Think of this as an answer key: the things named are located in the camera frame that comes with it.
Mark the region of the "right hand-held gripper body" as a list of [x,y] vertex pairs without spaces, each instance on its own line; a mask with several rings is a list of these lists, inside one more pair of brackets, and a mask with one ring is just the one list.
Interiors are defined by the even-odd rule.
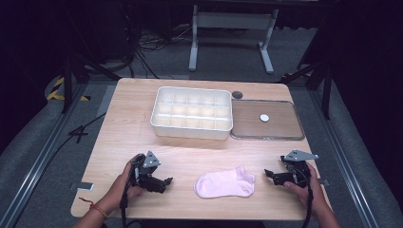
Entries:
[[307,161],[317,160],[318,155],[294,149],[288,155],[281,156],[280,159],[287,169],[287,173],[284,176],[286,181],[304,188],[311,177]]

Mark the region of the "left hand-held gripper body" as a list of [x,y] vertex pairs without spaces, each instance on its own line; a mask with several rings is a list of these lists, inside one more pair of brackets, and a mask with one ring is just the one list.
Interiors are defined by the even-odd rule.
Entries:
[[146,154],[138,154],[130,163],[132,168],[129,174],[129,183],[132,186],[139,186],[149,192],[156,192],[154,187],[157,184],[164,184],[163,180],[152,176],[161,164],[152,151],[148,151]]

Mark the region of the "pink sock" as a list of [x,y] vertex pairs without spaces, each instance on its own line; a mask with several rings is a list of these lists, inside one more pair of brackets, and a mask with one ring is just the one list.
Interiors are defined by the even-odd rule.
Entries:
[[202,199],[247,198],[255,193],[255,179],[254,175],[239,166],[200,176],[194,184],[194,191]]

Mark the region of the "white divided storage box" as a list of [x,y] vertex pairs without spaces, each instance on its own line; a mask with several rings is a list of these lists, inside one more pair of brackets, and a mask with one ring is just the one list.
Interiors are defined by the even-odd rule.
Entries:
[[155,134],[226,140],[233,128],[232,98],[227,90],[162,86],[150,123]]

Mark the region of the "person's right hand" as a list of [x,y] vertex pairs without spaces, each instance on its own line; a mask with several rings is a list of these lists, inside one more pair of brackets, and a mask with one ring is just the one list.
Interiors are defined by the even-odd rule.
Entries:
[[308,205],[308,198],[311,193],[312,195],[312,211],[317,213],[320,209],[323,209],[327,206],[327,202],[324,198],[322,188],[320,183],[317,179],[317,171],[316,169],[310,164],[307,163],[307,166],[310,170],[310,185],[306,186],[305,188],[301,188],[296,184],[286,181],[283,186],[296,194],[303,205]]

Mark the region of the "person's left hand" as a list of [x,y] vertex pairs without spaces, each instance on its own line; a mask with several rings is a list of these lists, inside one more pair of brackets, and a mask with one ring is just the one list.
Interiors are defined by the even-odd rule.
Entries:
[[143,192],[143,189],[139,186],[129,185],[129,188],[125,189],[131,168],[132,164],[128,162],[125,166],[123,173],[117,177],[117,179],[113,182],[113,184],[105,194],[104,200],[106,201],[107,209],[114,210],[119,208],[122,195],[124,193],[127,193],[127,198],[131,200],[134,197],[140,196],[141,193]]

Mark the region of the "clear box lid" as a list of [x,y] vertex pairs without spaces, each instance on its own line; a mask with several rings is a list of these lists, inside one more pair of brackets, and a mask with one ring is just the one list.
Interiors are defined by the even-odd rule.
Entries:
[[295,106],[288,101],[234,100],[231,136],[239,140],[301,141]]

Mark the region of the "black metal stand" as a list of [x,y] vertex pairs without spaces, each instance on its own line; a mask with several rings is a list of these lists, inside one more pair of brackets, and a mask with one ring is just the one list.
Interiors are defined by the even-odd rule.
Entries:
[[63,73],[65,83],[65,93],[64,93],[65,99],[64,99],[64,107],[62,110],[63,114],[67,113],[73,101],[72,76],[75,76],[76,80],[80,84],[86,84],[89,81],[86,66],[92,67],[96,71],[99,71],[101,74],[104,74],[106,77],[114,81],[119,81],[121,79],[120,76],[104,68],[103,66],[88,60],[83,55],[76,53],[68,55],[68,57],[65,59],[64,62],[64,73]]
[[331,66],[326,62],[317,62],[311,65],[308,65],[297,72],[294,73],[286,73],[281,79],[278,81],[279,84],[287,85],[297,78],[300,78],[308,73],[311,74],[309,79],[305,83],[305,87],[308,90],[317,90],[320,85],[323,85],[322,88],[322,99],[321,99],[321,111],[324,117],[329,120],[329,105],[330,105],[330,96],[331,96],[331,88],[332,88],[332,76],[333,72],[331,70]]

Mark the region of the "aluminium floor rail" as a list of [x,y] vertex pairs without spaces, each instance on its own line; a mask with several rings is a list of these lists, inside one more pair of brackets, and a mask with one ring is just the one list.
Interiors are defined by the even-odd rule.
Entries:
[[334,154],[336,158],[336,163],[340,169],[341,175],[346,182],[349,193],[354,201],[355,208],[363,222],[365,228],[379,228],[378,223],[374,217],[374,213],[364,196],[363,190],[360,183],[358,182],[355,172],[350,165],[347,156],[341,146],[338,136],[332,126],[330,120],[326,119],[322,109],[321,100],[319,96],[314,91],[308,92],[316,112],[319,115],[319,119],[324,126],[327,136],[330,138],[332,148],[334,149]]
[[63,103],[49,101],[0,156],[0,228],[14,228],[17,224],[85,91],[86,84],[74,88],[66,113]]

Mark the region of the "white metal desk frame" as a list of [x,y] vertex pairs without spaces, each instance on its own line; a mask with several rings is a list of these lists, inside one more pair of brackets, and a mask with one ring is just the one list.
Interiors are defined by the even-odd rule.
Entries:
[[265,30],[265,38],[258,43],[260,56],[268,74],[274,73],[268,46],[275,23],[278,19],[278,10],[269,14],[235,13],[235,12],[206,12],[200,11],[197,5],[193,6],[192,14],[192,44],[188,69],[195,71],[198,61],[198,29],[259,29]]

